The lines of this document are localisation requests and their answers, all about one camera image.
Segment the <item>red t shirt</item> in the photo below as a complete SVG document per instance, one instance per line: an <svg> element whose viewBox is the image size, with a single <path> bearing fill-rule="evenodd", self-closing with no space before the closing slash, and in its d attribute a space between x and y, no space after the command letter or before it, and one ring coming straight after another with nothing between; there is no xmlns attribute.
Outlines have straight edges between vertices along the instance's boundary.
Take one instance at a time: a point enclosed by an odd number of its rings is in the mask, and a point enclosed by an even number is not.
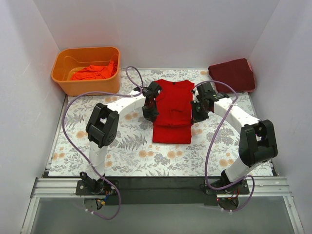
<svg viewBox="0 0 312 234"><path fill-rule="evenodd" d="M178 82L157 80L161 92L156 98L159 115L153 122L154 143L190 144L192 105L195 86L189 80Z"/></svg>

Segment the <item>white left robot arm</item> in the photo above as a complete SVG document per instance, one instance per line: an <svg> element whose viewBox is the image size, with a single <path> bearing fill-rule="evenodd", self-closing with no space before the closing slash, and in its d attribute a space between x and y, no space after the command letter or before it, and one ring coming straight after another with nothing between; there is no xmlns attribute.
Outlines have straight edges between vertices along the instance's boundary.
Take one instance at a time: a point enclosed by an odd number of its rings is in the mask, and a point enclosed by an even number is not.
<svg viewBox="0 0 312 234"><path fill-rule="evenodd" d="M117 136L119 119L142 107L148 113L148 120L154 121L158 115L155 101L157 96L158 93L144 95L132 91L130 97L121 98L107 105L98 103L94 107L86 127L90 146L88 159L91 162L86 170L91 178L87 183L87 189L91 194L98 195L103 191L104 184L99 178L105 174L108 146Z"/></svg>

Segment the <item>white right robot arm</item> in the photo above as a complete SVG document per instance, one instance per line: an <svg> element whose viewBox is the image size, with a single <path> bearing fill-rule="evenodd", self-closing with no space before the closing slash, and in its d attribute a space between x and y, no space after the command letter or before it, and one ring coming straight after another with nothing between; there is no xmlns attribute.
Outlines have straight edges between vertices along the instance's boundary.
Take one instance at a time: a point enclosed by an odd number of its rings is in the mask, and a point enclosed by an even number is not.
<svg viewBox="0 0 312 234"><path fill-rule="evenodd" d="M192 117L196 122L208 118L212 112L222 117L239 133L238 158L221 173L220 187L227 194L238 188L238 182L249 172L278 154L274 125L270 120L259 120L235 105L228 95L196 95Z"/></svg>

